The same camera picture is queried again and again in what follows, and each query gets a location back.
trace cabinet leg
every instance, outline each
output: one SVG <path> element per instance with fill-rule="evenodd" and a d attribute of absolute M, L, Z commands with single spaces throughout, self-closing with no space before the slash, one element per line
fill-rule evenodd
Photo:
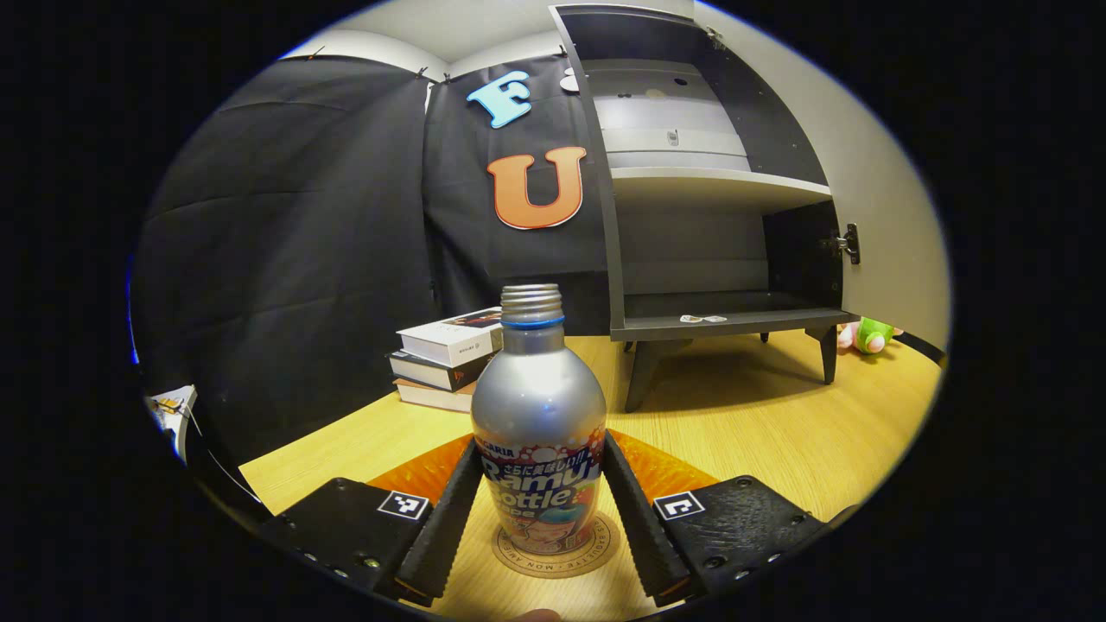
<path fill-rule="evenodd" d="M 629 391 L 626 394 L 626 412 L 633 413 L 641 407 L 645 394 L 649 391 L 649 381 L 657 365 L 665 356 L 691 343 L 690 339 L 671 339 L 664 341 L 643 341 L 634 352 L 634 371 L 629 377 Z"/>
<path fill-rule="evenodd" d="M 833 384 L 837 371 L 837 326 L 806 329 L 806 334 L 818 340 L 822 348 L 822 373 L 826 384 Z"/>

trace orange letter u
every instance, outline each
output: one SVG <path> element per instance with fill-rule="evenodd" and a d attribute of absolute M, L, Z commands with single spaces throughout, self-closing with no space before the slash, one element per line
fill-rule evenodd
<path fill-rule="evenodd" d="M 530 203 L 526 193 L 526 170 L 534 164 L 530 155 L 501 157 L 488 165 L 495 179 L 495 214 L 515 229 L 555 227 L 580 211 L 584 201 L 584 183 L 580 160 L 587 152 L 583 147 L 560 147 L 545 154 L 556 166 L 556 200 L 549 205 Z"/>

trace cabinet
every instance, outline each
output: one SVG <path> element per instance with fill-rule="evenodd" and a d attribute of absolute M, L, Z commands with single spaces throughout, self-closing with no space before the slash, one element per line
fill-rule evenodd
<path fill-rule="evenodd" d="M 832 383 L 835 326 L 857 319 L 841 308 L 842 267 L 860 260 L 863 228 L 841 224 L 787 107 L 687 18 L 551 10 L 604 147 L 611 336 L 637 344 L 626 411 L 659 360 L 699 338 L 804 329 Z"/>

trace plush toy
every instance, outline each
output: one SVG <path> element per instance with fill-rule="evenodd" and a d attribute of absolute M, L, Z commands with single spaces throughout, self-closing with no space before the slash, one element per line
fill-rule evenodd
<path fill-rule="evenodd" d="M 859 322 L 843 325 L 841 333 L 837 334 L 837 346 L 854 346 L 864 354 L 875 354 L 880 352 L 893 336 L 900 334 L 902 331 L 890 324 L 860 318 Z"/>

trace cabinet door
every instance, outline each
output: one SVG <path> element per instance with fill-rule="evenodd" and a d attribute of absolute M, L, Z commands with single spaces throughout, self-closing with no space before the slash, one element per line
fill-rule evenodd
<path fill-rule="evenodd" d="M 860 262 L 842 259 L 842 308 L 947 351 L 949 260 L 937 212 L 907 154 L 862 102 L 797 53 L 701 2 L 695 21 L 718 32 L 786 103 L 825 172 L 838 231 L 856 225 Z M 888 87 L 900 77 L 887 76 Z"/>

